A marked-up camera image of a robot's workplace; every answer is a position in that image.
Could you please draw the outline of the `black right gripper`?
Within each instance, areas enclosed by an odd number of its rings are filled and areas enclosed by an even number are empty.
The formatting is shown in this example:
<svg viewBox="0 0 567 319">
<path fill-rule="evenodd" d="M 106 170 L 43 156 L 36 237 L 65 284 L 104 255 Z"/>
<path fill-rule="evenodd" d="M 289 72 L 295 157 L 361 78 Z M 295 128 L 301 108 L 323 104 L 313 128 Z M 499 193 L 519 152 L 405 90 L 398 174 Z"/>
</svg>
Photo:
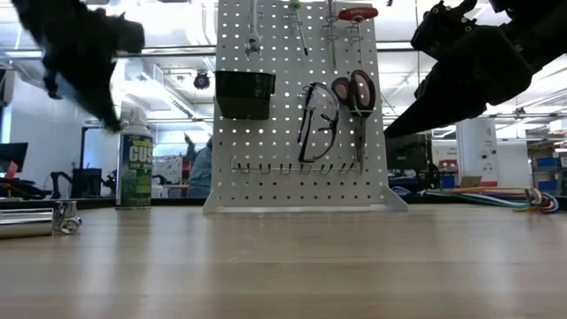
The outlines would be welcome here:
<svg viewBox="0 0 567 319">
<path fill-rule="evenodd" d="M 443 0 L 423 14 L 410 41 L 417 51 L 436 60 L 415 92 L 416 101 L 384 131 L 397 138 L 441 128 L 498 105 L 532 82 L 532 68 L 498 27 L 478 26 L 465 14 L 477 0 L 456 7 Z"/>
</svg>

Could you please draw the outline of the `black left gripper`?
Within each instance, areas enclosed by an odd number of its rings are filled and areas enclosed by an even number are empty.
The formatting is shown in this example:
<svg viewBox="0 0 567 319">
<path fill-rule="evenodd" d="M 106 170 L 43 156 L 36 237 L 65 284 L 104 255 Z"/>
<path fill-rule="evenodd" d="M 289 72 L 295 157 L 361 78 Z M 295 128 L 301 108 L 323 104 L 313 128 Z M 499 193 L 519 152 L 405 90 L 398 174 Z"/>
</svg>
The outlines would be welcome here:
<svg viewBox="0 0 567 319">
<path fill-rule="evenodd" d="M 91 10 L 81 1 L 12 0 L 21 26 L 43 50 L 43 83 L 48 96 L 61 99 L 56 77 L 77 91 L 76 101 L 102 121 L 110 132 L 120 132 L 110 78 L 115 51 L 141 53 L 145 46 L 141 23 Z M 118 22 L 118 35 L 115 30 Z"/>
</svg>

